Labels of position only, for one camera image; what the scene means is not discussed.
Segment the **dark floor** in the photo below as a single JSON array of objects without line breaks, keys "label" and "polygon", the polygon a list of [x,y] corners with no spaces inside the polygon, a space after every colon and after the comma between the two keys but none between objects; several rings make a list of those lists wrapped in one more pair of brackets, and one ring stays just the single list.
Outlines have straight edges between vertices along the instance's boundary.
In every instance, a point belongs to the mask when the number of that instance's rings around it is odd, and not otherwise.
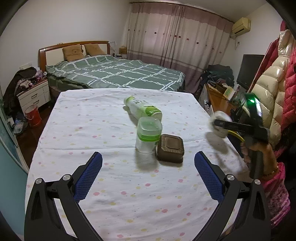
[{"label": "dark floor", "polygon": [[19,144],[22,155],[30,167],[34,152],[37,148],[39,138],[42,131],[46,125],[48,117],[52,111],[52,106],[42,106],[39,108],[40,117],[42,119],[42,124],[38,127],[31,128],[29,125],[27,129],[20,135],[17,136],[17,142]]}]

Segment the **white nightstand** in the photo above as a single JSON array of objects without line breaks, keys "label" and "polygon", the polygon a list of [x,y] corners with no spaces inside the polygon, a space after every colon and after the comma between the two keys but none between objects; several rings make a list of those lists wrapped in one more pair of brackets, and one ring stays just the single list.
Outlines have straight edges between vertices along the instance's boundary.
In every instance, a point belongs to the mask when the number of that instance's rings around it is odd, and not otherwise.
[{"label": "white nightstand", "polygon": [[37,105],[38,108],[51,100],[49,94],[48,81],[46,78],[41,79],[36,85],[30,89],[23,91],[17,95],[22,111],[31,105]]}]

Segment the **textured blue pad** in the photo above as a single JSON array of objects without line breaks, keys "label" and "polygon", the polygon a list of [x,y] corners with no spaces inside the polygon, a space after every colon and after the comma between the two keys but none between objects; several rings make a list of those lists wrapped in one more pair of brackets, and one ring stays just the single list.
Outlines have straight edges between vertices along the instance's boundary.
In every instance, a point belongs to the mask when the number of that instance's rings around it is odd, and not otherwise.
[{"label": "textured blue pad", "polygon": [[212,199],[221,203],[224,199],[223,185],[213,169],[200,153],[196,153],[194,164]]},{"label": "textured blue pad", "polygon": [[86,198],[96,176],[102,168],[103,157],[98,153],[87,166],[75,185],[74,200],[79,203]]}]

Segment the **air conditioner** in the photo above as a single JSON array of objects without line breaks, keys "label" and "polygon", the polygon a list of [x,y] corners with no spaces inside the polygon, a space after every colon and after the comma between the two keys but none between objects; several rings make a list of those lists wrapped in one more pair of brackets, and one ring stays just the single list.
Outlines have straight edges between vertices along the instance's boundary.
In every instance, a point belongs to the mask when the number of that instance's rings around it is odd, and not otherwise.
[{"label": "air conditioner", "polygon": [[232,26],[232,33],[237,37],[251,30],[251,20],[241,18]]}]

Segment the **person's arm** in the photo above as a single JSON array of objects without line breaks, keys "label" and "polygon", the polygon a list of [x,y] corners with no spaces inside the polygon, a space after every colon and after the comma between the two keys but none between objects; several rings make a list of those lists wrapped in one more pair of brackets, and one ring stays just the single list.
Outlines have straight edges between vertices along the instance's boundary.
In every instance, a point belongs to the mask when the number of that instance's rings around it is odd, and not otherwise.
[{"label": "person's arm", "polygon": [[[290,210],[288,191],[284,185],[286,176],[285,165],[277,163],[276,157],[270,144],[257,143],[249,149],[263,153],[263,177],[260,181],[263,185],[271,216],[271,226],[275,227]],[[249,150],[242,144],[244,161],[251,161],[248,156]]]}]

